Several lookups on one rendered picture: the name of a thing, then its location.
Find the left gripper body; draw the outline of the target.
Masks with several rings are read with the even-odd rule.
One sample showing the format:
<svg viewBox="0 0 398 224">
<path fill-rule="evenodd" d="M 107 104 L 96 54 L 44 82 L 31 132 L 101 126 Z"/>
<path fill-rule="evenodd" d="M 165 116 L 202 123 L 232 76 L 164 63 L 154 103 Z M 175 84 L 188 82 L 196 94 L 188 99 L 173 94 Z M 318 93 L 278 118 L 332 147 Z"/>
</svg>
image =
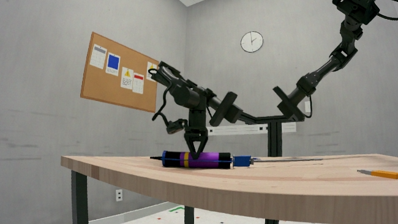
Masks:
<svg viewBox="0 0 398 224">
<path fill-rule="evenodd" d="M 345 21 L 351 25 L 355 25 L 356 23 L 362 25 L 361 21 L 368 5 L 369 3 L 364 0 L 343 0 L 342 2 L 340 0 L 335 6 L 345 14 Z"/>
</svg>

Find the black and purple cylinder with yellow stripe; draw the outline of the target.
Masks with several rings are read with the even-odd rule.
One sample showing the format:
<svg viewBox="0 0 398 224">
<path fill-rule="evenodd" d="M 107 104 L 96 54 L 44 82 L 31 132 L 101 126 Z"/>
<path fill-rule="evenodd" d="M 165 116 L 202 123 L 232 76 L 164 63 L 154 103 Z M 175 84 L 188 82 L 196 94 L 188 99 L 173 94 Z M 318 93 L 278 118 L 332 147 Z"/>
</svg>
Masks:
<svg viewBox="0 0 398 224">
<path fill-rule="evenodd" d="M 168 160 L 179 159 L 179 160 Z M 188 168 L 230 168 L 230 162 L 201 162 L 187 161 L 193 159 L 190 152 L 171 152 L 165 153 L 165 165 L 188 167 Z M 201 152 L 197 160 L 204 161 L 231 161 L 230 152 Z"/>
</svg>

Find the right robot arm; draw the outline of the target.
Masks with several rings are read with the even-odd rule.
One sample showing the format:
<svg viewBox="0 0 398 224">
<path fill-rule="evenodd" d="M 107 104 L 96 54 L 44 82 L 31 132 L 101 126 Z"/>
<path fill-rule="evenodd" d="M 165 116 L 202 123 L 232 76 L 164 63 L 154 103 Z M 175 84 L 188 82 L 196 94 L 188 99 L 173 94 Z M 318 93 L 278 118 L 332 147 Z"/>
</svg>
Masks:
<svg viewBox="0 0 398 224">
<path fill-rule="evenodd" d="M 174 97 L 175 103 L 188 108 L 189 111 L 193 111 L 193 113 L 195 113 L 195 111 L 198 111 L 198 113 L 201 111 L 206 112 L 206 107 L 213 108 L 216 112 L 209 121 L 209 123 L 211 123 L 213 117 L 230 91 L 227 92 L 226 96 L 221 101 L 216 97 L 217 95 L 214 94 L 212 90 L 209 88 L 204 89 L 203 87 L 198 87 L 198 85 L 192 82 L 190 79 L 185 80 L 180 75 L 181 72 L 179 70 L 167 64 L 166 62 L 161 61 L 158 67 L 158 71 L 166 76 L 172 83 L 169 93 Z M 157 72 L 152 74 L 151 79 L 166 87 L 169 86 L 167 81 Z M 172 121 L 168 121 L 168 123 L 169 125 L 166 130 L 170 135 L 184 129 L 182 123 L 180 122 L 172 123 Z"/>
</svg>

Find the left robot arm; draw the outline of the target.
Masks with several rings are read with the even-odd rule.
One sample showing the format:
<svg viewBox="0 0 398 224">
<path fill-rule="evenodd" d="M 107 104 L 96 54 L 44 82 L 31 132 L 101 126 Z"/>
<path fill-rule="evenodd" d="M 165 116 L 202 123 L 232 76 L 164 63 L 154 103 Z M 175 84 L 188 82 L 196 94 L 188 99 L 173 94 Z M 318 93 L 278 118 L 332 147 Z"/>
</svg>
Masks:
<svg viewBox="0 0 398 224">
<path fill-rule="evenodd" d="M 302 76 L 296 83 L 296 88 L 290 95 L 286 95 L 280 87 L 276 88 L 283 94 L 283 96 L 293 105 L 298 113 L 305 118 L 306 116 L 299 110 L 298 103 L 305 97 L 312 95 L 317 89 L 319 82 L 333 70 L 339 68 L 343 69 L 358 52 L 355 48 L 355 39 L 359 40 L 363 34 L 361 25 L 351 25 L 349 22 L 341 22 L 340 34 L 342 42 L 329 55 L 329 59 L 318 69 Z M 343 55 L 344 52 L 347 56 Z"/>
</svg>

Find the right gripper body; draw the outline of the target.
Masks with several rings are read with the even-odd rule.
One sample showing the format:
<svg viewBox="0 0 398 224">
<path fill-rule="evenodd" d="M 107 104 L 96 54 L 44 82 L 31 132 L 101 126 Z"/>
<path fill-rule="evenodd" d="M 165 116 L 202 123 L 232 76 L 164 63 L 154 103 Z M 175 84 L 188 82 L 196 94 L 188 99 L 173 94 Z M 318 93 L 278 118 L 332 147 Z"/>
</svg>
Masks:
<svg viewBox="0 0 398 224">
<path fill-rule="evenodd" d="M 201 135 L 201 136 L 207 136 L 208 137 L 208 129 L 206 128 L 206 112 L 201 111 L 198 113 L 198 111 L 193 111 L 189 112 L 189 125 L 188 125 L 188 120 L 187 119 L 178 119 L 177 121 L 174 121 L 173 123 L 184 123 L 184 135 Z M 200 131 L 205 131 L 205 132 L 200 132 Z"/>
</svg>

